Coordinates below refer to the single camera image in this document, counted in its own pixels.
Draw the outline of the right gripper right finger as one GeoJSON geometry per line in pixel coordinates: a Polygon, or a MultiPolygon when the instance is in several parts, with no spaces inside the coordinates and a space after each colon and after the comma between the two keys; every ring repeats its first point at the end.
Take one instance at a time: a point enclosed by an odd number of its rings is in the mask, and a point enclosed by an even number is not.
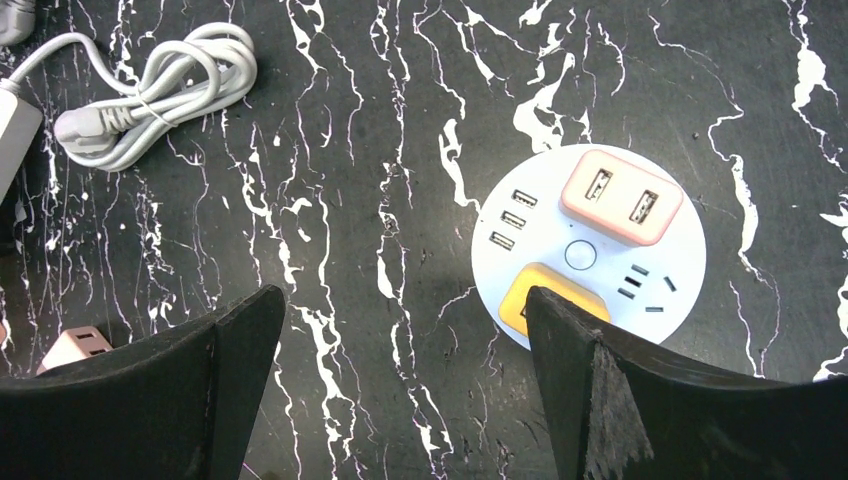
{"type": "Polygon", "coordinates": [[[760,379],[670,351],[550,289],[528,338],[562,479],[843,479],[847,380],[760,379]]]}

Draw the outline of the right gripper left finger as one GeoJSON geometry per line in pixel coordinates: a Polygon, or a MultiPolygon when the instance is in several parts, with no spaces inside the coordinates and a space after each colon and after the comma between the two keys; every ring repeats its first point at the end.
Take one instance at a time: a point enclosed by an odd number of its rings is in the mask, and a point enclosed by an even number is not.
{"type": "Polygon", "coordinates": [[[235,479],[286,313],[266,285],[108,353],[1,382],[5,479],[235,479]]]}

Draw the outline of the white power strip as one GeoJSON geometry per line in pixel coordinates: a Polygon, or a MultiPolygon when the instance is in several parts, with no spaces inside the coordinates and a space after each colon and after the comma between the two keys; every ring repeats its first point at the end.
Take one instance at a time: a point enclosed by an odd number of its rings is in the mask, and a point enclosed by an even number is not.
{"type": "Polygon", "coordinates": [[[4,200],[40,128],[42,112],[15,93],[1,90],[1,200],[4,200]]]}

